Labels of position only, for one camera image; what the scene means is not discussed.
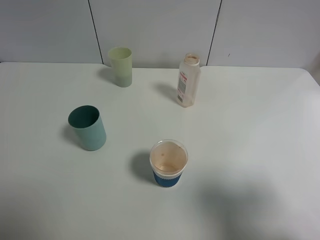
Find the clear plastic drink bottle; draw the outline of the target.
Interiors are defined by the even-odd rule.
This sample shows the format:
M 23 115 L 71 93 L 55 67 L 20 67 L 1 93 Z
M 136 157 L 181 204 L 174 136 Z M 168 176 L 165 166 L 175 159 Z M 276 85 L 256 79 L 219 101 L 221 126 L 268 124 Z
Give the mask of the clear plastic drink bottle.
M 201 69 L 200 58 L 194 53 L 187 53 L 179 65 L 176 91 L 177 102 L 184 108 L 195 103 Z

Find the clear cup with blue sleeve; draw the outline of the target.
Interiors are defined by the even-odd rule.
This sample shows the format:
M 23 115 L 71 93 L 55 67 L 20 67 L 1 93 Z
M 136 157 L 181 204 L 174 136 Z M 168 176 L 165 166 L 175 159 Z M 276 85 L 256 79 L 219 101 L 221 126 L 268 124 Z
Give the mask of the clear cup with blue sleeve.
M 149 162 L 158 185 L 170 188 L 176 185 L 188 163 L 185 146 L 173 139 L 157 142 L 150 150 Z

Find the pale yellow-green plastic cup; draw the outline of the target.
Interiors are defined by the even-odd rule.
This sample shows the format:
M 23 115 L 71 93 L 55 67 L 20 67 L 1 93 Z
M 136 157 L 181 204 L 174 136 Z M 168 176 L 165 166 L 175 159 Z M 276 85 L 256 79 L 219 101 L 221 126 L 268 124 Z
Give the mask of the pale yellow-green plastic cup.
M 126 88 L 132 84 L 132 51 L 126 47 L 114 47 L 108 57 L 114 73 L 115 83 Z

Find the teal plastic cup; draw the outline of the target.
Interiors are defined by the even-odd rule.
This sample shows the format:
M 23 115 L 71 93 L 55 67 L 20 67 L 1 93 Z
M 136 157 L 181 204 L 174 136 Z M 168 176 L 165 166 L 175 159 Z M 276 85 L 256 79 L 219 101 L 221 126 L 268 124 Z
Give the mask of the teal plastic cup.
M 101 114 L 95 106 L 79 106 L 69 114 L 67 120 L 83 149 L 96 151 L 106 143 L 107 135 Z

